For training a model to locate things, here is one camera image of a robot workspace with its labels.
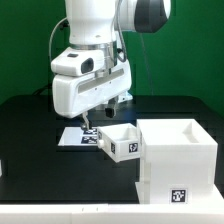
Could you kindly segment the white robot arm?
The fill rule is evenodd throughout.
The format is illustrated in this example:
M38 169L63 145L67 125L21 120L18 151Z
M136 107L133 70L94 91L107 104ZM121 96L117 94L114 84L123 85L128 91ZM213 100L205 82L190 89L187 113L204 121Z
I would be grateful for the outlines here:
M131 69L122 33L154 33L169 19L171 0L65 0L70 46L51 62L55 111L80 116L105 103L116 114L119 96L131 87Z

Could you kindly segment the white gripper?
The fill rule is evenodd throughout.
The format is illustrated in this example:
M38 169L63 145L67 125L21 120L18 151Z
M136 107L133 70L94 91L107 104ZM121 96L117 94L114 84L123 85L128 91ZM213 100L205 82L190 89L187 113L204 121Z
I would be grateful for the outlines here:
M53 104L55 111L64 117L74 118L82 114L83 130L90 129L86 111L119 96L131 87L131 70L128 62L120 63L105 77L96 78L94 73L82 77L56 75L53 79ZM116 102L105 108L106 116L116 116Z

